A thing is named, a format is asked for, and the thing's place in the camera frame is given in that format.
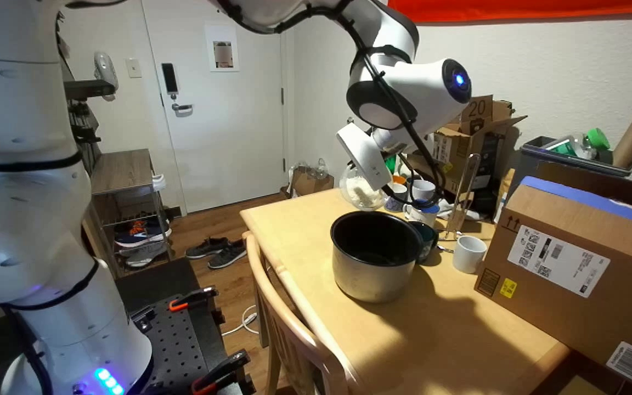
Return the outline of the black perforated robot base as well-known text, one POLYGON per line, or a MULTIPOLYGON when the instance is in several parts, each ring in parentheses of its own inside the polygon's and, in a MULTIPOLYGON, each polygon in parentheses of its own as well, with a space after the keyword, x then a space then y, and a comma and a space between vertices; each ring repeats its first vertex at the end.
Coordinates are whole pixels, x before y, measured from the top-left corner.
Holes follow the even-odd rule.
POLYGON ((188 262, 160 263, 117 281, 132 322, 152 341, 152 366, 130 395, 254 395, 245 351, 221 341, 218 292, 188 262))

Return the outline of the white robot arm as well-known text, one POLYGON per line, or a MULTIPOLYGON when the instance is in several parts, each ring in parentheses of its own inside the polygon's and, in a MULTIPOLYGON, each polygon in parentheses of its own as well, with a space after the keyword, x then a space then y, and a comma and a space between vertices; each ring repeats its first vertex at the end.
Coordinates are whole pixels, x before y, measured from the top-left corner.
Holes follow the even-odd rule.
MULTIPOLYGON (((153 368, 152 341, 127 317, 82 220, 92 184, 71 120, 60 42, 66 8, 120 0, 0 0, 0 307, 21 337, 0 395, 134 395, 153 368)), ((269 35, 325 16, 356 44, 350 108, 375 132, 339 132, 375 188, 397 132, 411 143, 457 117, 471 81, 455 60, 419 64, 418 27, 380 0, 211 0, 240 27, 269 35)))

